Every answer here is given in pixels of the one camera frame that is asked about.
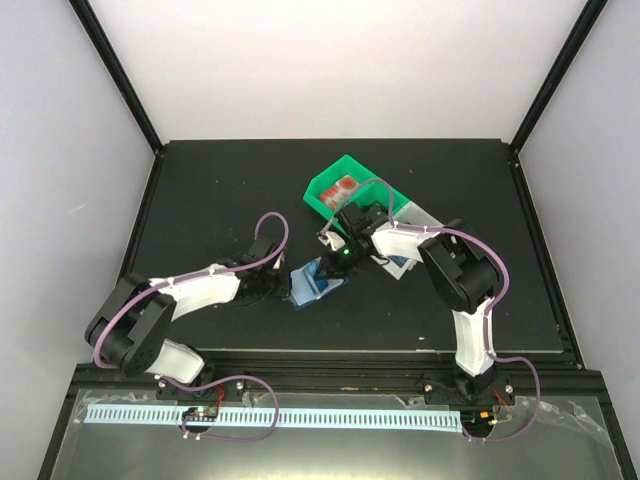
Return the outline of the blue leather card holder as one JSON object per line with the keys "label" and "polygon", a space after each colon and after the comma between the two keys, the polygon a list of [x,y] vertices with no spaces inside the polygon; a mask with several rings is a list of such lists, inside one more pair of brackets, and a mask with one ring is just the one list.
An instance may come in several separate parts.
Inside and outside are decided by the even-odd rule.
{"label": "blue leather card holder", "polygon": [[347,278],[326,278],[317,257],[290,273],[291,288],[288,301],[301,310],[348,284]]}

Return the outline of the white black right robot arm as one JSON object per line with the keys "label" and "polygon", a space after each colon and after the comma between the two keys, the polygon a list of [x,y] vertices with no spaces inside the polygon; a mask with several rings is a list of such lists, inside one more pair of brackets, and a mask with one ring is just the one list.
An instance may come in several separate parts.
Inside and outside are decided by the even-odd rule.
{"label": "white black right robot arm", "polygon": [[486,372],[495,361],[492,309],[509,287],[502,259],[462,219],[444,225],[389,220],[379,203],[349,203],[318,232],[325,245],[318,275],[341,278],[362,260],[403,257],[422,263],[442,302],[452,311],[456,334],[457,396],[476,403],[491,390]]}

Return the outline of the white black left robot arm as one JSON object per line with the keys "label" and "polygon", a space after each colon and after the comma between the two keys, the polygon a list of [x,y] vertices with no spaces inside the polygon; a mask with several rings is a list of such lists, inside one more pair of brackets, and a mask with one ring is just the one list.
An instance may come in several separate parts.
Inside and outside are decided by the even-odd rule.
{"label": "white black left robot arm", "polygon": [[122,277],[84,333],[94,363],[127,378],[168,377],[193,399],[207,397],[215,376],[195,349],[169,339],[171,323],[206,307],[286,297],[291,288],[283,243],[264,236],[248,251],[177,277]]}

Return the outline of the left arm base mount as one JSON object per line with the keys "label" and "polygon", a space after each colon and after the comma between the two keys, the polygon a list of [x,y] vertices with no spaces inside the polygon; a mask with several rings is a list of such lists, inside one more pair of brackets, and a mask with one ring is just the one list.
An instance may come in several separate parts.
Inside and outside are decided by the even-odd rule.
{"label": "left arm base mount", "polygon": [[204,385],[208,385],[219,378],[220,375],[213,367],[205,366],[196,379],[188,384],[189,388],[196,388],[196,391],[187,391],[178,388],[166,379],[161,379],[158,383],[156,398],[158,400],[173,400],[178,403],[223,403],[226,400],[235,401],[236,399],[239,399],[249,385],[249,382],[245,379],[235,379],[226,381],[225,383],[215,387],[203,389]]}

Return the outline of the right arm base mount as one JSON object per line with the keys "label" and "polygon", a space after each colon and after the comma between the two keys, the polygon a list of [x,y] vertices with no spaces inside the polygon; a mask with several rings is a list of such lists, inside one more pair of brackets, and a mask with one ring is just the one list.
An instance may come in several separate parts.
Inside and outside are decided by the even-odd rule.
{"label": "right arm base mount", "polygon": [[493,407],[515,404],[509,378],[497,370],[471,377],[458,370],[431,371],[418,381],[419,391],[428,404],[451,407]]}

